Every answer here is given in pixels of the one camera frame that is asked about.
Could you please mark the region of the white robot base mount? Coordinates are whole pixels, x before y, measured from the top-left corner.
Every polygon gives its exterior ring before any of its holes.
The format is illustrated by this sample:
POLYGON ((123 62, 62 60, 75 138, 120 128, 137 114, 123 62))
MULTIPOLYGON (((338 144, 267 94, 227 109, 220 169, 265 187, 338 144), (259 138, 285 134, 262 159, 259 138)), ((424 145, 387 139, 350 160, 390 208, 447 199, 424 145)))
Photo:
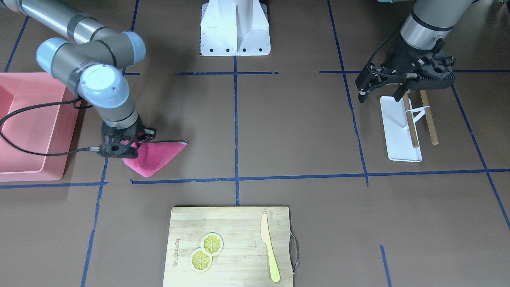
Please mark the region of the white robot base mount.
POLYGON ((210 0, 202 5, 202 56, 266 56, 271 52, 267 0, 210 0))

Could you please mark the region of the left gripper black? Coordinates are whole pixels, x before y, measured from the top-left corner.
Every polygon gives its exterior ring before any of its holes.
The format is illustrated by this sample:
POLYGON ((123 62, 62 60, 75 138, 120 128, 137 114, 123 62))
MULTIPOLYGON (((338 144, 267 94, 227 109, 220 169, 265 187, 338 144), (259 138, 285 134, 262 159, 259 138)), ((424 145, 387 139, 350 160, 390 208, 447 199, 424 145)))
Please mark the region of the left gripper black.
POLYGON ((382 66, 399 71, 400 86, 393 93, 393 98, 401 100, 405 93, 412 90, 447 88, 455 81, 455 63, 455 57, 448 56, 436 47, 432 50, 416 49, 398 36, 382 66))

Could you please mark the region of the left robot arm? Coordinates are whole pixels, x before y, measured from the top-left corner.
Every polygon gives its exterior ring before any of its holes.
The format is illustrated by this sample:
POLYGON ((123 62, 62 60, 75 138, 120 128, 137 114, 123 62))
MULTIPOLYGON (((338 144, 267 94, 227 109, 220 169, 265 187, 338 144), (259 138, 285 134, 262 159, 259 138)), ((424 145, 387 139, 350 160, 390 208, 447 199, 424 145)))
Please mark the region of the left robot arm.
POLYGON ((384 84, 399 84, 399 101, 412 90, 444 89, 454 83, 455 58, 445 39, 472 5, 471 0, 417 0, 382 64, 384 84))

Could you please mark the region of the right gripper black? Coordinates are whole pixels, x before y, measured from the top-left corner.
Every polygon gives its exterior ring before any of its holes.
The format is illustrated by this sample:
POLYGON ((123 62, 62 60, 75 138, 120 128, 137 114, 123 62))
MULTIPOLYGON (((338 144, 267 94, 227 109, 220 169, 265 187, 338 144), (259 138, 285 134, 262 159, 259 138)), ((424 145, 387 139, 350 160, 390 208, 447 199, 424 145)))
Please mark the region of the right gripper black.
POLYGON ((110 127, 106 122, 102 123, 101 146, 107 144, 130 146, 139 133, 143 130, 141 118, 137 118, 133 125, 127 128, 110 127))

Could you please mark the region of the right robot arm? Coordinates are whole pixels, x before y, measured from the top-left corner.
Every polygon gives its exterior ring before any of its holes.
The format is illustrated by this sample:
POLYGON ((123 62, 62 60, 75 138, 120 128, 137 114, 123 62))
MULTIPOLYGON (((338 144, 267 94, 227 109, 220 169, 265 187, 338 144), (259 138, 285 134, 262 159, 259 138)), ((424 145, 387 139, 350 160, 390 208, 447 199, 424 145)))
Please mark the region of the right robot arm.
POLYGON ((40 67, 87 100, 114 143, 151 139, 130 95, 122 69, 144 60, 146 45, 134 31, 115 31, 61 0, 2 0, 1 7, 23 14, 59 34, 36 51, 40 67))

